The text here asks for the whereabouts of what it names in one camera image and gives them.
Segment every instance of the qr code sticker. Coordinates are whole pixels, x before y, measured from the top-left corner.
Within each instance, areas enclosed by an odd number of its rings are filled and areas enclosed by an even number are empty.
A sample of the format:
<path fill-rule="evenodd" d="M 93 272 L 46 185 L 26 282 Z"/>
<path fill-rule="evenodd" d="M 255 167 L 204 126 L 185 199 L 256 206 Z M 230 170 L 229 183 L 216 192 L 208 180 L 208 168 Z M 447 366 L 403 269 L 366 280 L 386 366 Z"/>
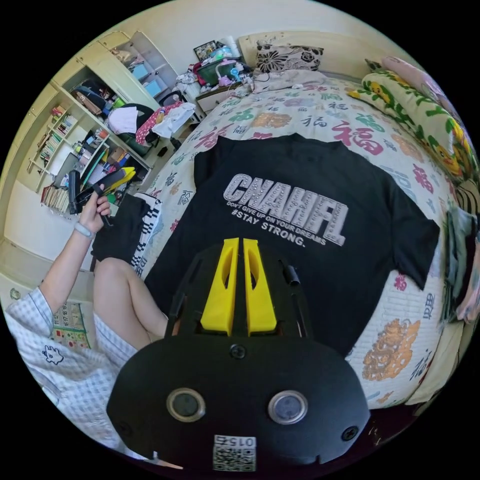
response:
<path fill-rule="evenodd" d="M 222 472 L 254 472 L 256 441 L 253 437 L 215 436 L 213 469 Z"/>

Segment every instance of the wristband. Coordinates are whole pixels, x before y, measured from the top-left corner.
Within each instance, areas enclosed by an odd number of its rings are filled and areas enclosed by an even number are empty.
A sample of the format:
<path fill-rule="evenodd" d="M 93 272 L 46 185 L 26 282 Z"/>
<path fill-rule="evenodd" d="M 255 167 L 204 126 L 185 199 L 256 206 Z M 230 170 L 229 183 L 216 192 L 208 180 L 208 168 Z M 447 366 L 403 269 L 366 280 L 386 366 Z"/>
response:
<path fill-rule="evenodd" d="M 88 239 L 91 239 L 94 236 L 94 234 L 86 226 L 83 226 L 79 221 L 75 224 L 74 228 L 78 233 L 82 234 Z"/>

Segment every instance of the person's leg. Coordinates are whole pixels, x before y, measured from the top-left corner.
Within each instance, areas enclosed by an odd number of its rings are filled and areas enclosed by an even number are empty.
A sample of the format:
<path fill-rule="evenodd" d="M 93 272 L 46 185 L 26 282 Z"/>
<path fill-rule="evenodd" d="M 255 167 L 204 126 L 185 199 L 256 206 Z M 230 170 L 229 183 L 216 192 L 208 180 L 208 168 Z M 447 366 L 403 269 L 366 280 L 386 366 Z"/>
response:
<path fill-rule="evenodd" d="M 119 337 L 140 350 L 151 342 L 148 332 L 164 336 L 167 317 L 128 263 L 106 258 L 94 275 L 93 311 Z"/>

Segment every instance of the black t-shirt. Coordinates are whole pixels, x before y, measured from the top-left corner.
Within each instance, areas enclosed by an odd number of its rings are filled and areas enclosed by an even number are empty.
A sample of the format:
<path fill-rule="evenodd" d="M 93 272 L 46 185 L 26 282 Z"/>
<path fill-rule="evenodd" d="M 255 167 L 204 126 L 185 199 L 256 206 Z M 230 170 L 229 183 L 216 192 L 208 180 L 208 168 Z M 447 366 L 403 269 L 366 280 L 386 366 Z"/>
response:
<path fill-rule="evenodd" d="M 237 237 L 295 267 L 315 339 L 345 356 L 392 270 L 425 286 L 439 227 L 340 141 L 219 137 L 196 155 L 194 180 L 197 192 L 145 280 L 164 312 L 195 255 Z"/>

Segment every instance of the bedspread with chinese characters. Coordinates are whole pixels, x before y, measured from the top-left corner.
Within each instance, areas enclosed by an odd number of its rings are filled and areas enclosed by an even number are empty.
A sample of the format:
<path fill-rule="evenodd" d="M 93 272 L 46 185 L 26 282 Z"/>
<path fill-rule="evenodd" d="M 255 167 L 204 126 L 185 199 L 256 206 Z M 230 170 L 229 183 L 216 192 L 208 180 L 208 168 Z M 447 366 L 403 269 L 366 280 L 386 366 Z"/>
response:
<path fill-rule="evenodd" d="M 146 192 L 162 201 L 162 218 L 150 238 L 139 275 L 147 276 L 195 195 L 195 155 L 212 148 L 219 136 L 248 140 L 298 133 L 323 142 L 342 141 L 387 171 L 428 218 L 445 228 L 446 210 L 455 202 L 450 181 L 393 119 L 347 95 L 358 87 L 349 80 L 328 78 L 320 86 L 230 97 L 218 105 Z M 405 402 L 435 354 L 441 335 L 444 235 L 442 229 L 424 291 L 392 271 L 375 313 L 346 358 L 360 378 L 371 409 Z"/>

